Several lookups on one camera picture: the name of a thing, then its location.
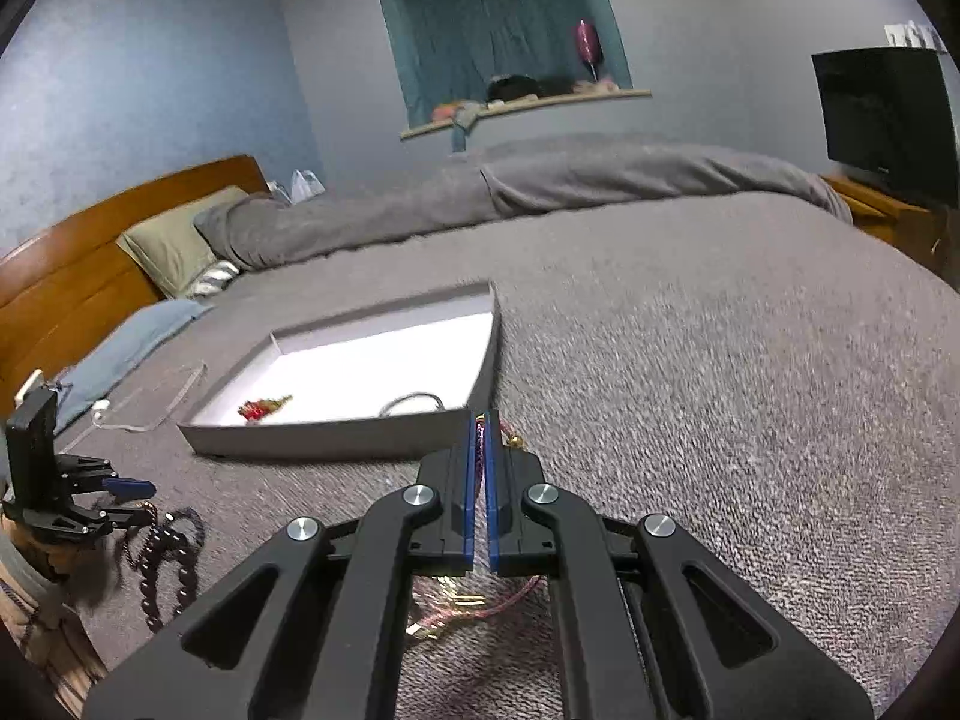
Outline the plaid left sleeve forearm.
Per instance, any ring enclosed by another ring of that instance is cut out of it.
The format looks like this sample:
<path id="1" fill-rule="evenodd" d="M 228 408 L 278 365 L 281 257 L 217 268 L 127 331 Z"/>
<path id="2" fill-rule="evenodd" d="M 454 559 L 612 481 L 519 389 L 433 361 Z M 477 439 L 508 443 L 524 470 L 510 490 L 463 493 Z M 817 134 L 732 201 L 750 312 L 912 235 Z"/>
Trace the plaid left sleeve forearm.
<path id="1" fill-rule="evenodd" d="M 34 567 L 7 532 L 2 533 L 2 629 L 26 676 L 39 678 L 39 699 L 52 699 L 67 718 L 82 717 L 107 668 L 64 585 Z"/>

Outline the person's left hand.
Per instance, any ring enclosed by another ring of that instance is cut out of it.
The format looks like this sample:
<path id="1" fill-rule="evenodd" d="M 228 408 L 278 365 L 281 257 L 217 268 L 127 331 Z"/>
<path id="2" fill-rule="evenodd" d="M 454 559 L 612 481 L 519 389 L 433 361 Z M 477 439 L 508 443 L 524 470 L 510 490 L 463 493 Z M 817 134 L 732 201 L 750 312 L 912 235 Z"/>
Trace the person's left hand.
<path id="1" fill-rule="evenodd" d="M 62 585 L 75 605 L 94 608 L 117 587 L 116 538 L 107 535 L 85 543 L 44 543 L 21 523 L 2 517 L 2 533 L 44 580 Z"/>

